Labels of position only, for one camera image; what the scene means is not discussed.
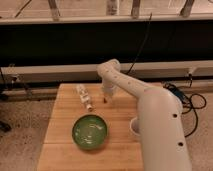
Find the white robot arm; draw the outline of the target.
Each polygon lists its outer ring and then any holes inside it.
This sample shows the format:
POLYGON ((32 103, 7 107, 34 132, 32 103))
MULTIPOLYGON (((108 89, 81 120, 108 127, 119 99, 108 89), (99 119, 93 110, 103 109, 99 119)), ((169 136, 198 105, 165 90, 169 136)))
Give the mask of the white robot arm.
POLYGON ((161 86, 121 73, 117 59, 99 64, 97 73, 102 78, 105 94, 112 96, 115 87, 119 87, 138 100, 144 171, 192 171, 181 121, 181 101, 161 86))

